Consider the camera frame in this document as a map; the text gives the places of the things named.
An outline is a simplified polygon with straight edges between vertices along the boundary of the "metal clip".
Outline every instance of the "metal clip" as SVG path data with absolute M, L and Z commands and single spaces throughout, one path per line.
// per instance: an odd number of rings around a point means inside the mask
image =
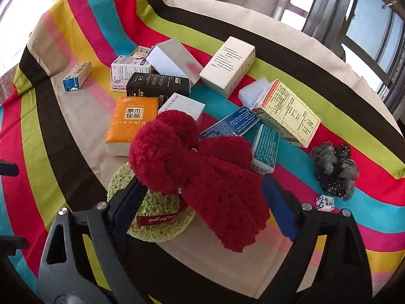
M 381 6 L 382 9 L 385 9 L 386 7 L 392 6 L 393 4 L 397 3 L 398 0 L 385 0 L 384 5 Z

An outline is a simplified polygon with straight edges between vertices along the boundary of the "red ribbon label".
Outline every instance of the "red ribbon label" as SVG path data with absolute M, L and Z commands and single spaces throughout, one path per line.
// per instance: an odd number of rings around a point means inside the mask
M 165 215 L 155 215 L 155 216 L 137 216 L 136 217 L 136 225 L 137 226 L 147 226 L 147 225 L 156 225 L 160 223 L 169 222 L 179 213 L 187 208 L 187 204 L 184 202 L 183 198 L 179 196 L 180 200 L 180 207 L 179 211 L 173 214 L 165 214 Z

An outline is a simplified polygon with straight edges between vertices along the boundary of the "green sponge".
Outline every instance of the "green sponge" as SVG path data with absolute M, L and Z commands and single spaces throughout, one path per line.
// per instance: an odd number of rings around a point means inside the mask
M 118 190 L 125 188 L 133 176 L 134 172 L 129 163 L 119 167 L 108 185 L 107 200 L 110 201 Z M 160 192 L 148 191 L 127 233 L 136 239 L 149 242 L 162 242 L 173 239 L 186 229 L 196 215 L 196 212 L 190 206 L 187 206 L 185 210 L 170 221 L 156 225 L 138 226 L 136 225 L 136 217 L 173 214 L 179 211 L 179 207 L 180 200 L 177 194 L 162 195 Z

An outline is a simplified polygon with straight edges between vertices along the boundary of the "colorful striped tablecloth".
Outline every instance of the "colorful striped tablecloth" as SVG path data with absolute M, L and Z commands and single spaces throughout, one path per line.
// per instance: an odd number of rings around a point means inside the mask
M 110 65 L 137 45 L 176 37 L 205 65 L 234 36 L 256 47 L 256 61 L 226 100 L 201 84 L 191 98 L 206 104 L 202 128 L 241 106 L 240 88 L 262 76 L 279 78 L 322 124 L 311 146 L 280 142 L 275 177 L 303 202 L 322 193 L 308 153 L 325 141 L 347 141 L 359 166 L 352 211 L 363 237 L 377 292 L 405 250 L 405 142 L 395 120 L 351 68 L 316 40 L 262 14 L 212 0 L 60 0 L 40 19 L 23 54 L 14 94 L 0 108 L 0 158 L 18 164 L 1 177 L 0 234 L 22 235 L 30 248 L 11 260 L 32 289 L 47 232 L 61 206 L 85 210 L 106 200 L 106 187 L 126 158 L 107 154 L 105 134 L 119 93 L 109 90 Z M 79 91 L 62 79 L 77 62 L 92 74 Z M 325 237 L 319 237 L 301 289 L 311 285 Z M 100 285 L 108 287 L 86 240 Z M 281 265 L 291 242 L 274 221 L 242 254 L 224 249 L 196 218 L 164 243 L 128 236 L 124 261 L 151 297 L 170 303 L 253 303 Z

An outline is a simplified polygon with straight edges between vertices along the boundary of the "screw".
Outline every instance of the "screw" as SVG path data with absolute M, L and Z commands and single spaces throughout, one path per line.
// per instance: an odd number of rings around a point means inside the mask
M 66 207 L 62 207 L 62 208 L 60 208 L 58 211 L 57 211 L 57 213 L 60 215 L 60 216 L 63 216 L 64 214 L 66 214 L 68 212 L 68 208 L 66 208 Z
M 104 201 L 101 201 L 101 202 L 99 202 L 99 203 L 97 204 L 96 207 L 97 207 L 98 210 L 104 210 L 105 208 L 108 207 L 108 203 L 107 203 L 107 202 L 104 202 Z
M 349 209 L 342 209 L 342 215 L 345 217 L 350 217 L 352 212 Z
M 312 210 L 312 205 L 311 205 L 310 203 L 308 203 L 308 202 L 304 202 L 304 203 L 301 205 L 301 208 L 302 208 L 303 210 L 305 210 L 306 212 L 308 212 L 308 211 Z

